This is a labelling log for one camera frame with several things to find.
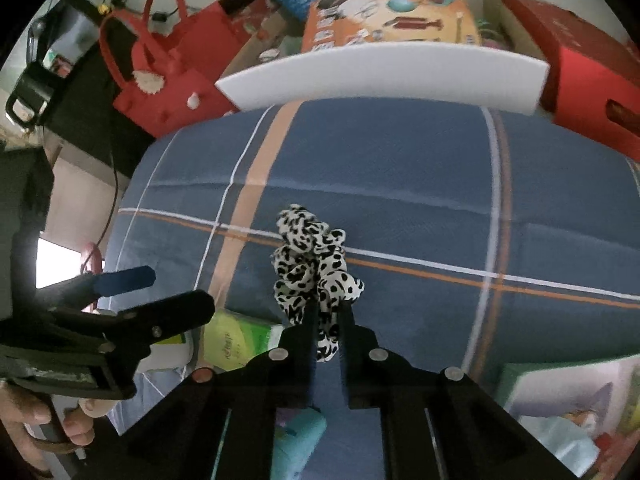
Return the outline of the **purple snack packet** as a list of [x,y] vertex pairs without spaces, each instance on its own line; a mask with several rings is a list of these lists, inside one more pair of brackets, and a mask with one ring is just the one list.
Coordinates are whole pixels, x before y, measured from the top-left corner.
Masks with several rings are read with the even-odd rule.
[[574,399],[530,401],[514,403],[512,414],[518,416],[553,417],[576,412],[595,412],[598,416],[608,414],[613,385],[609,382],[598,391]]

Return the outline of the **green tissue pack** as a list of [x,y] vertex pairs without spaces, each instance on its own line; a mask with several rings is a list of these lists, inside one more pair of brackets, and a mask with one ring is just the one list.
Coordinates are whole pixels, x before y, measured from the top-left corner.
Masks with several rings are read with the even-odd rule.
[[204,326],[200,362],[223,372],[244,367],[277,348],[284,326],[228,310],[216,311]]

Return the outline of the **blue face mask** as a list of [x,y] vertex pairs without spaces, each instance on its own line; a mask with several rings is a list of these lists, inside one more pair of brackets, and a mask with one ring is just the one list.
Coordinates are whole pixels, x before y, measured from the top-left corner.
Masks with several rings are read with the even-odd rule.
[[582,477],[599,457],[590,434],[566,418],[521,416],[518,423],[576,477]]

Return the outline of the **blue plaid tablecloth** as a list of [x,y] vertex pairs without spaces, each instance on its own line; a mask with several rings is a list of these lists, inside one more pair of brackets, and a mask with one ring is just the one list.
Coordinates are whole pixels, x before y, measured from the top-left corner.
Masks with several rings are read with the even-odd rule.
[[105,257],[155,283],[101,307],[203,289],[282,321],[270,257],[293,204],[345,232],[357,321],[417,367],[492,391],[508,363],[639,349],[638,166],[544,118],[423,100],[295,102],[158,140]]

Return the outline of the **teal toy treasure box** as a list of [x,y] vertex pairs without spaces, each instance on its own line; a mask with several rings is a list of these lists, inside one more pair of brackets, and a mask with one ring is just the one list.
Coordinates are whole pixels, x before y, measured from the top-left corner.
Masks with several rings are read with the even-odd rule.
[[299,479],[327,426],[326,418],[316,408],[279,408],[270,479]]

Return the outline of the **black cabinet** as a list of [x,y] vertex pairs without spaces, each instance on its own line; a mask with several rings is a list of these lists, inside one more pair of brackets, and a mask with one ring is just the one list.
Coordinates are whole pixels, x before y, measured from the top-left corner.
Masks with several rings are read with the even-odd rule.
[[152,136],[113,105],[117,86],[98,44],[103,16],[89,0],[58,0],[29,26],[26,67],[4,116],[23,132],[41,127],[130,178]]

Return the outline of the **white foam board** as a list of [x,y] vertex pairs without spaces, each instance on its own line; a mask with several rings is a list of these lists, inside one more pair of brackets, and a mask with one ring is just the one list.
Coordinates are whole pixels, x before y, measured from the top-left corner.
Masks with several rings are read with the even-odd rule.
[[493,48],[381,42],[301,53],[216,82],[240,110],[296,100],[426,99],[531,115],[547,62]]

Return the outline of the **orange toy box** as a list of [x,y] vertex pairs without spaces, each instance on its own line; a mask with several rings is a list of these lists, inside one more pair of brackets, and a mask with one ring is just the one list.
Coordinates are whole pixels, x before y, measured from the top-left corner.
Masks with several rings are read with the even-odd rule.
[[302,51],[404,41],[482,43],[464,0],[319,0],[309,10]]

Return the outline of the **red felt handbag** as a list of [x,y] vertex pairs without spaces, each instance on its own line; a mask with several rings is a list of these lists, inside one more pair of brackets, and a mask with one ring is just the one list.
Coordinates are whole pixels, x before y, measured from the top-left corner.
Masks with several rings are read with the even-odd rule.
[[[216,87],[224,71],[274,10],[269,0],[216,1],[194,14],[176,0],[178,22],[167,35],[150,29],[154,0],[141,16],[114,10],[100,26],[103,61],[119,88],[113,106],[154,138],[236,112]],[[132,72],[125,76],[107,40],[107,26],[120,21],[136,35]]]

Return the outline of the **teal white tray box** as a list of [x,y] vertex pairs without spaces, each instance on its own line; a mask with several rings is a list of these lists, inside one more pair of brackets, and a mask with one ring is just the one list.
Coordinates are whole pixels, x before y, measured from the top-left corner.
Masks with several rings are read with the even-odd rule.
[[639,357],[503,367],[496,401],[579,479],[639,477]]

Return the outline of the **red gift box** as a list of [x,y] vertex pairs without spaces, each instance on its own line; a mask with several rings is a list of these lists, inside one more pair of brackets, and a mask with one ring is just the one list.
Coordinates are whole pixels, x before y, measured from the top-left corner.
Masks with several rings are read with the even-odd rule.
[[540,104],[554,122],[639,159],[639,58],[570,10],[501,0],[515,50],[549,64]]

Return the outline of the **leopard print scrunchie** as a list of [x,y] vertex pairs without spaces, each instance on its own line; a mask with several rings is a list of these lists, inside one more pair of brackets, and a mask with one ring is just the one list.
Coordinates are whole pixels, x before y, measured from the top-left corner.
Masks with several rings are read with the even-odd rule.
[[274,299],[292,325],[303,322],[313,306],[319,308],[316,357],[329,362],[340,348],[338,307],[358,300],[364,291],[363,281],[348,272],[346,232],[297,204],[280,211],[277,228],[282,245],[271,256],[278,277]]

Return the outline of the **red stool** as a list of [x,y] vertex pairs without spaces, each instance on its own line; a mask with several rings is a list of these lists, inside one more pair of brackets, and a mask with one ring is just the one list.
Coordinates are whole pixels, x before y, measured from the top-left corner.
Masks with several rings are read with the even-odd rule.
[[80,273],[101,274],[103,272],[103,257],[99,246],[90,242],[85,244],[80,252]]

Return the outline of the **white medicine bottle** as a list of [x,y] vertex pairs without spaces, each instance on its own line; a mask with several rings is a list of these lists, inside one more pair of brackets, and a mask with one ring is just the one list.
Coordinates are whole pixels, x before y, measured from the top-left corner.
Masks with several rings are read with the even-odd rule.
[[190,363],[193,351],[193,338],[189,333],[170,337],[152,344],[150,355],[139,363],[137,372],[146,373],[183,368]]

